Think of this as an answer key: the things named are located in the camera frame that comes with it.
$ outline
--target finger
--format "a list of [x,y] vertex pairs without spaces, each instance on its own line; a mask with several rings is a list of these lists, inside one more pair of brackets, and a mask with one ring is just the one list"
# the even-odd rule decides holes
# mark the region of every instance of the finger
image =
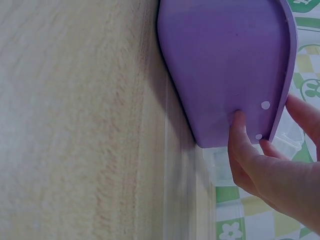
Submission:
[[264,140],[264,139],[261,140],[260,147],[262,148],[262,151],[266,156],[281,159],[281,160],[289,160],[285,155],[279,152],[271,142],[267,140]]
[[234,183],[238,187],[244,189],[246,192],[254,196],[260,197],[256,189],[256,186],[254,185],[249,175],[244,171],[244,169],[241,167],[238,161],[233,157],[235,156],[234,152],[229,154],[229,156],[230,168]]
[[286,101],[286,109],[293,120],[317,144],[320,138],[320,111],[291,94]]
[[234,114],[229,131],[228,154],[229,159],[237,161],[246,172],[252,159],[260,155],[259,151],[252,146],[247,135],[246,117],[242,111]]

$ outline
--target green patterned fabric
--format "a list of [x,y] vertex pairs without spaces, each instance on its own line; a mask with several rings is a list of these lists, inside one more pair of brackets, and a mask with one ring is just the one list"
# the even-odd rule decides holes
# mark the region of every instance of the green patterned fabric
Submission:
[[[320,108],[320,0],[288,0],[298,28],[299,51],[292,85],[294,93]],[[305,136],[293,161],[317,159]],[[315,233],[236,186],[216,187],[217,240],[318,240]]]

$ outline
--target purple plastic object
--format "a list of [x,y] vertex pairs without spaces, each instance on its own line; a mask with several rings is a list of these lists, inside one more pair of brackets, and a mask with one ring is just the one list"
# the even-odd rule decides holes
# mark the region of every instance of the purple plastic object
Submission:
[[158,35],[200,147],[227,145],[236,110],[253,144],[274,138],[297,54],[286,0],[161,0]]

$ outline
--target beige wall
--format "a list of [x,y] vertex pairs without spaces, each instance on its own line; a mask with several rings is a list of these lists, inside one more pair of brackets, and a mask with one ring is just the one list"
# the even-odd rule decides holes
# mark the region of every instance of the beige wall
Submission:
[[157,7],[0,0],[0,239],[213,239]]

